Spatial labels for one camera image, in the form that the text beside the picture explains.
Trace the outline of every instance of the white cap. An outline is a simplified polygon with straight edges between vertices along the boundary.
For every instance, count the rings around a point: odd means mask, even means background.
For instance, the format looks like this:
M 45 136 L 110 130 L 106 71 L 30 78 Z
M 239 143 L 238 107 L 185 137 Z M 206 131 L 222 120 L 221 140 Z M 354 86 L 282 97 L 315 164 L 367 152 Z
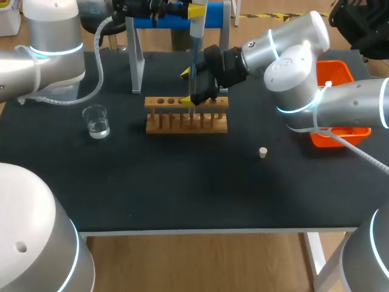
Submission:
M 267 154 L 267 149 L 265 147 L 260 148 L 260 158 L 265 158 Z
M 76 0 L 23 0 L 23 13 L 37 21 L 61 21 L 78 15 Z
M 296 87 L 311 73 L 315 59 L 310 48 L 298 44 L 286 49 L 267 67 L 264 81 L 268 90 L 283 92 Z
M 49 187 L 22 167 L 0 163 L 0 290 L 38 258 L 55 222 Z
M 311 15 L 312 23 L 315 27 L 320 46 L 322 47 L 323 52 L 326 52 L 329 50 L 329 36 L 326 24 L 319 12 L 311 11 L 309 14 Z

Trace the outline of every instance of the black and yellow tape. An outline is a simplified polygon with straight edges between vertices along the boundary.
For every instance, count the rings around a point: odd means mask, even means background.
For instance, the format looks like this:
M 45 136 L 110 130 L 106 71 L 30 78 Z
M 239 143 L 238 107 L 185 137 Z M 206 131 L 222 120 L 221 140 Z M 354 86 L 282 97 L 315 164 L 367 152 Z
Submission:
M 282 20 L 285 23 L 292 19 L 292 17 L 299 17 L 306 13 L 263 13 L 263 14 L 241 14 L 239 18 L 275 18 Z M 321 13 L 322 17 L 329 17 L 329 13 Z

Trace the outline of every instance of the table leg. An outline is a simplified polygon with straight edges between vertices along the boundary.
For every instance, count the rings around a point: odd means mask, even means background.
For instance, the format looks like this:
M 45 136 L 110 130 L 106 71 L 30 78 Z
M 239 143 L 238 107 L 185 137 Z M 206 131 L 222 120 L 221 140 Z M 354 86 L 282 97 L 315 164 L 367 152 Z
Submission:
M 322 243 L 318 232 L 304 233 L 306 248 L 309 257 L 309 263 L 314 277 L 314 291 L 328 292 L 339 279 L 339 260 L 340 253 L 347 241 L 349 234 L 345 236 L 338 245 L 332 256 L 326 262 Z

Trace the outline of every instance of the clear water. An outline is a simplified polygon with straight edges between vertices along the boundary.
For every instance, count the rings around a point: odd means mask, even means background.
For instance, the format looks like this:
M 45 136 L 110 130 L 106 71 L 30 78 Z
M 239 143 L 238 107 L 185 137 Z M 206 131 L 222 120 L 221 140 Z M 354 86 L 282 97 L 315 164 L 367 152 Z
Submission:
M 108 125 L 108 120 L 103 117 L 91 120 L 88 123 L 88 129 L 89 134 L 94 139 L 103 139 L 111 132 Z

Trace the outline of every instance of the small glass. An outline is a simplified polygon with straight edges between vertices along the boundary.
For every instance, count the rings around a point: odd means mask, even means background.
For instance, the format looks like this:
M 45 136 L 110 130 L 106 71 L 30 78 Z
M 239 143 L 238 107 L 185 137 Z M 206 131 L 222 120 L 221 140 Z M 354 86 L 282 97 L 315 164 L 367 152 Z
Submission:
M 83 110 L 83 118 L 94 139 L 103 139 L 111 130 L 108 125 L 107 110 L 102 105 L 91 105 Z

